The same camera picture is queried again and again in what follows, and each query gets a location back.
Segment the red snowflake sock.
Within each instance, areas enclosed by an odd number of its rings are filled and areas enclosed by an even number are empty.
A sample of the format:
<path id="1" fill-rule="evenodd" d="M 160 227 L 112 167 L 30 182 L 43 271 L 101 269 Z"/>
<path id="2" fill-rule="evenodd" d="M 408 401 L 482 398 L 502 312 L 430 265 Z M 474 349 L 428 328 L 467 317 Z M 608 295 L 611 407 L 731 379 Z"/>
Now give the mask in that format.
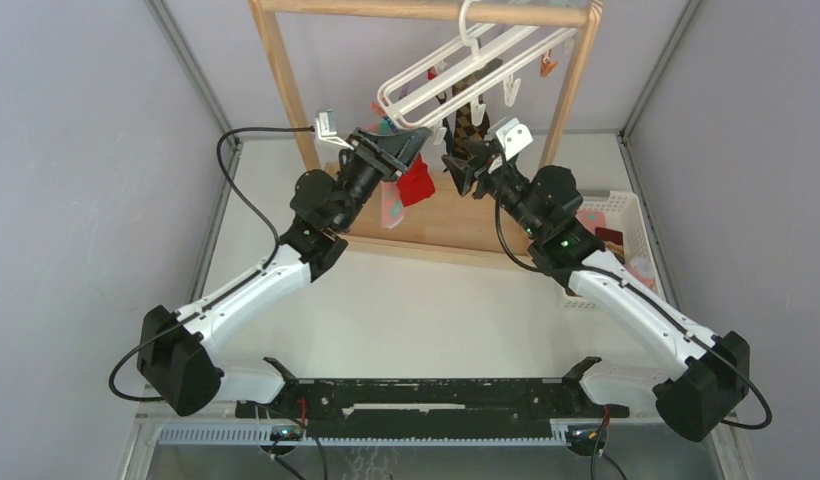
<path id="1" fill-rule="evenodd" d="M 421 155 L 416 157 L 409 170 L 397 180 L 396 185 L 400 190 L 404 207 L 418 204 L 436 192 L 428 164 Z"/>

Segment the pink sock with green patch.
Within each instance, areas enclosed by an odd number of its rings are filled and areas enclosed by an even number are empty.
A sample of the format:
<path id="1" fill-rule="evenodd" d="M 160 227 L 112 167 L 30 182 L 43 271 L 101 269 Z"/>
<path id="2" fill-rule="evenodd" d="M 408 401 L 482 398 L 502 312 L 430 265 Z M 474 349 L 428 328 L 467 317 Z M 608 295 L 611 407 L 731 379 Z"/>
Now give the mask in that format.
<path id="1" fill-rule="evenodd" d="M 404 219 L 404 204 L 400 197 L 400 190 L 395 183 L 381 184 L 380 225 L 385 229 L 393 229 Z"/>

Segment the white plastic clip hanger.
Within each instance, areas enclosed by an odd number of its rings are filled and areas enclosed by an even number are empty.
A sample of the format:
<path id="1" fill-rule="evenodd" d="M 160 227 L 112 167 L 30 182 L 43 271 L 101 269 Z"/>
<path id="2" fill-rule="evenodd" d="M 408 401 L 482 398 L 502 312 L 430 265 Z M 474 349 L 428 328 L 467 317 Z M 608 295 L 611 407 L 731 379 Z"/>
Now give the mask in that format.
<path id="1" fill-rule="evenodd" d="M 514 25 L 487 43 L 481 37 L 493 23 L 467 25 L 470 1 L 459 8 L 457 37 L 386 80 L 377 90 L 374 111 L 397 130 L 426 128 L 433 142 L 445 140 L 443 122 L 461 107 L 470 109 L 470 124 L 483 121 L 482 96 L 500 85 L 507 106 L 515 102 L 521 80 L 515 73 L 573 38 L 578 30 L 562 27 L 527 45 L 537 26 Z"/>

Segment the orange hanger clip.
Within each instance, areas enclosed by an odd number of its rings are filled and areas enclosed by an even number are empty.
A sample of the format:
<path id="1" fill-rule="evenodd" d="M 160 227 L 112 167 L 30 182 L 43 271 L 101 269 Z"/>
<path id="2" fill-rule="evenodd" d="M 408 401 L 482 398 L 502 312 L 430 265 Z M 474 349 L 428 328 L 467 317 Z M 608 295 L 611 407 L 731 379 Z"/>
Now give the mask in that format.
<path id="1" fill-rule="evenodd" d="M 540 59 L 539 74 L 541 78 L 548 78 L 556 69 L 559 62 L 554 58 L 553 50 L 547 50 Z"/>

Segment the white perforated plastic basket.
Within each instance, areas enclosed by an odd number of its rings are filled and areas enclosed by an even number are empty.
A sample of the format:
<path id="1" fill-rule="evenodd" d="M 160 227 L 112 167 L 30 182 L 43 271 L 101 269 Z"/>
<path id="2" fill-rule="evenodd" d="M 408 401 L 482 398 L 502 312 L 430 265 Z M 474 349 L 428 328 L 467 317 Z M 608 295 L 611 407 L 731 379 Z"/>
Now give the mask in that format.
<path id="1" fill-rule="evenodd" d="M 639 197 L 625 191 L 587 191 L 580 209 L 598 210 L 605 214 L 607 227 L 598 228 L 595 235 L 629 273 L 665 299 Z"/>

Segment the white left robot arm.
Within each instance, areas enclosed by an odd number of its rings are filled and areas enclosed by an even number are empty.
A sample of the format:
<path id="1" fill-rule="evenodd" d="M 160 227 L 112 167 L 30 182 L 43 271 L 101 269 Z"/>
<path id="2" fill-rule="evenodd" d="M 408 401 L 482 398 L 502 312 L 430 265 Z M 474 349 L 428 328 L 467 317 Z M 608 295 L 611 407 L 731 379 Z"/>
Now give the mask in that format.
<path id="1" fill-rule="evenodd" d="M 214 401 L 250 401 L 276 417 L 291 414 L 299 392 L 279 361 L 226 366 L 222 347 L 273 303 L 336 264 L 348 246 L 344 233 L 377 187 L 406 174 L 430 135 L 427 128 L 389 135 L 356 129 L 341 144 L 337 173 L 316 168 L 297 179 L 292 223 L 268 256 L 175 311 L 151 309 L 143 319 L 137 369 L 160 401 L 182 417 Z"/>

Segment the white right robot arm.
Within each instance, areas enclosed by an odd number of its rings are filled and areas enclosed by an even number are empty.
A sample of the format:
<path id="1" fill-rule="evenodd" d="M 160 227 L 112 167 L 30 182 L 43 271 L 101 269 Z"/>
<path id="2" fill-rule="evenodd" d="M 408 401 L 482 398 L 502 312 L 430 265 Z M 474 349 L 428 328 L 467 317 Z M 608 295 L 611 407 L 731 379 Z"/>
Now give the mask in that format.
<path id="1" fill-rule="evenodd" d="M 601 405 L 653 411 L 682 438 L 699 442 L 752 390 L 750 347 L 738 333 L 719 336 L 638 280 L 576 217 L 583 203 L 570 169 L 540 168 L 527 178 L 493 142 L 473 142 L 468 159 L 444 156 L 460 196 L 490 196 L 530 239 L 528 268 L 598 307 L 637 340 L 657 366 L 626 367 L 595 357 L 565 388 L 578 416 Z"/>

